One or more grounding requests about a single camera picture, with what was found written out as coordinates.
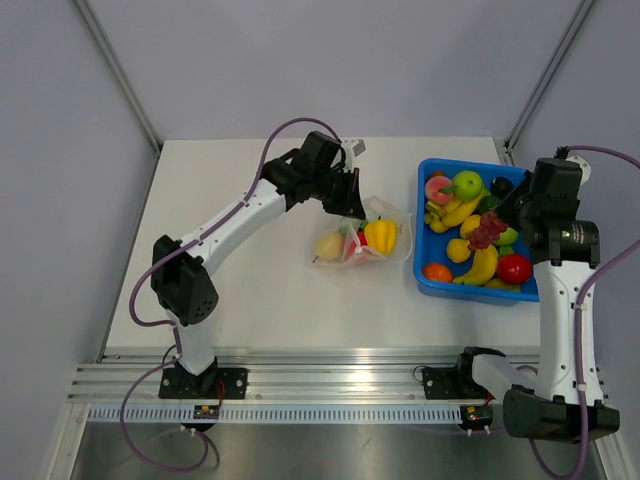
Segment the pale yellow pear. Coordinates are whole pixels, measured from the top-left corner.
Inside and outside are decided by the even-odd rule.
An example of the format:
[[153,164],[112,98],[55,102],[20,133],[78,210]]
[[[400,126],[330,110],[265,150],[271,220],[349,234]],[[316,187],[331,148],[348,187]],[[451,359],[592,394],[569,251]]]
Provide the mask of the pale yellow pear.
[[339,231],[331,231],[320,236],[313,247],[313,262],[341,262],[343,260],[345,237]]

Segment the clear zip top bag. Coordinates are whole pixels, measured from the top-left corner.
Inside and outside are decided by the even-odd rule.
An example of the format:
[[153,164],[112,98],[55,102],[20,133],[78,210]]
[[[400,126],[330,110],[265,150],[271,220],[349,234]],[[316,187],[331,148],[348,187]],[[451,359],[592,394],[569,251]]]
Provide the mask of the clear zip top bag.
[[409,259],[413,250],[411,214],[376,196],[366,198],[363,206],[364,220],[341,217],[315,239],[312,265],[340,269]]

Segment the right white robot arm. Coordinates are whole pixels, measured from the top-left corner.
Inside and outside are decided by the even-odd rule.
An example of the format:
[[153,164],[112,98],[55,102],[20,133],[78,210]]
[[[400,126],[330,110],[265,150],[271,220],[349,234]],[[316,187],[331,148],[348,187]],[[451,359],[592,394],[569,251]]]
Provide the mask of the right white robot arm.
[[576,214],[583,171],[576,162],[543,158],[497,207],[523,236],[540,308],[540,360],[529,377],[493,349],[467,347],[454,371],[466,396],[486,390],[502,404],[507,433],[529,440],[577,443],[617,432],[620,414],[604,404],[593,340],[594,279],[600,235]]

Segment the red apple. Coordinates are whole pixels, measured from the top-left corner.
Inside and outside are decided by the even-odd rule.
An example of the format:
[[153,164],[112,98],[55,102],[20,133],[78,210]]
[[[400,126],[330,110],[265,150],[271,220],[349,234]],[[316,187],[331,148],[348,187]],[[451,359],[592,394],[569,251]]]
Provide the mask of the red apple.
[[354,266],[382,259],[383,256],[369,246],[362,230],[345,238],[342,257],[344,263]]

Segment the red grape bunch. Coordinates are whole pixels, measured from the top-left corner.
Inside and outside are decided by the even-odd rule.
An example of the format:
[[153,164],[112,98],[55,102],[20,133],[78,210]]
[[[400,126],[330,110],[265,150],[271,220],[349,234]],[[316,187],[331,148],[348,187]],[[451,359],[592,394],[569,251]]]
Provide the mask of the red grape bunch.
[[469,239],[471,251],[484,250],[500,239],[500,236],[508,229],[495,211],[490,210],[480,217],[480,223],[475,228]]

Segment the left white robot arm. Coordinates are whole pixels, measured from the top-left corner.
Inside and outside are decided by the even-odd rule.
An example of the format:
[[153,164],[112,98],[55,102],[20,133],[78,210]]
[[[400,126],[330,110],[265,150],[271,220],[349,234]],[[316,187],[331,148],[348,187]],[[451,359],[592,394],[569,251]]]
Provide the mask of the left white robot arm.
[[330,215],[364,219],[353,161],[365,150],[361,139],[341,142],[313,131],[300,147],[265,162],[236,204],[179,240],[164,235],[155,242],[151,288],[176,339],[172,397],[203,398],[216,389],[218,362],[205,327],[219,302],[212,277],[221,264],[259,228],[309,199]]

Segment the green watermelon toy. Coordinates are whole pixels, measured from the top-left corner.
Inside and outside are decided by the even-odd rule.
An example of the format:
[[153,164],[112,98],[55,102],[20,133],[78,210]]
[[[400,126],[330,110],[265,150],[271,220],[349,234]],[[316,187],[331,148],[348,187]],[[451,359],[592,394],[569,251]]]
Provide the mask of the green watermelon toy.
[[340,224],[340,226],[338,227],[338,231],[343,237],[346,237],[350,234],[351,231],[354,231],[356,233],[363,232],[368,223],[368,220],[358,221],[347,219]]

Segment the yellow bell pepper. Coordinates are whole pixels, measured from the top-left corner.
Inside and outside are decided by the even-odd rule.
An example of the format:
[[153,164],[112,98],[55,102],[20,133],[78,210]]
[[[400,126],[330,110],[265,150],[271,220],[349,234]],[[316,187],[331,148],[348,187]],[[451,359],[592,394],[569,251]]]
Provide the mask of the yellow bell pepper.
[[396,246],[398,227],[392,220],[378,219],[368,223],[364,234],[371,248],[382,255],[390,255]]

